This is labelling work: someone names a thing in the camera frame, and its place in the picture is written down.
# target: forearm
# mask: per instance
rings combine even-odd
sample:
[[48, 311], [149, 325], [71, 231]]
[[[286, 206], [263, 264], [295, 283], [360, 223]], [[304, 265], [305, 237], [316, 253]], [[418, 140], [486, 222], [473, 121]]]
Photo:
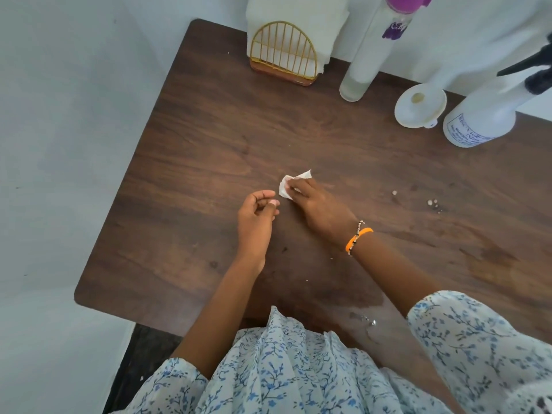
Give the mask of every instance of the forearm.
[[172, 357], [185, 359], [211, 378], [232, 347], [256, 278], [251, 264], [234, 262]]
[[420, 299], [440, 290], [431, 276], [383, 243], [377, 233], [360, 236], [351, 254], [404, 317]]

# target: bottle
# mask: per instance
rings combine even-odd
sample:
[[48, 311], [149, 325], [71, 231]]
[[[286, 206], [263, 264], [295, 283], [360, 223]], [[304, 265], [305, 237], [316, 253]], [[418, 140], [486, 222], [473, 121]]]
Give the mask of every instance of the bottle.
[[[497, 76], [533, 66], [552, 65], [552, 34], [548, 35], [548, 41], [538, 53], [499, 71]], [[496, 85], [484, 85], [445, 117], [445, 137], [457, 147], [470, 148], [505, 135], [514, 127], [516, 108], [550, 88], [552, 67], [528, 76], [506, 92], [497, 89]]]
[[421, 6], [431, 0], [382, 0], [340, 85], [341, 97], [358, 101], [387, 59], [393, 45]]

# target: floral dress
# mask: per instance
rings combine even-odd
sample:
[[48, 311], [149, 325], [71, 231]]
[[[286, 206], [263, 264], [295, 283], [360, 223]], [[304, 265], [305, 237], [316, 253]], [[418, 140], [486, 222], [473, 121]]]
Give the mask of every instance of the floral dress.
[[[486, 305], [437, 292], [407, 317], [439, 375], [467, 412], [552, 412], [552, 347], [517, 332]], [[207, 380], [165, 361], [122, 413], [450, 413], [444, 403], [333, 332], [305, 330], [273, 307], [265, 328], [238, 331]]]

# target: dark floor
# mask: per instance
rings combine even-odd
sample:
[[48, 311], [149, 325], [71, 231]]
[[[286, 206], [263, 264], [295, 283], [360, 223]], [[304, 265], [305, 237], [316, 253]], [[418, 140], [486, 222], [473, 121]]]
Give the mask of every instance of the dark floor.
[[182, 337], [136, 324], [104, 414], [126, 408], [142, 383], [171, 355], [181, 340]]

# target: sleeve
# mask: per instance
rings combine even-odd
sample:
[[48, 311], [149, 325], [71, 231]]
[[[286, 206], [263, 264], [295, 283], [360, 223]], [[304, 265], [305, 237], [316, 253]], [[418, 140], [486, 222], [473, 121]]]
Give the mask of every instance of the sleeve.
[[467, 295], [432, 294], [407, 320], [466, 412], [493, 412], [520, 386], [552, 379], [552, 346]]
[[172, 358], [144, 382], [125, 410], [116, 412], [189, 414], [196, 409], [207, 382], [194, 365], [184, 359]]

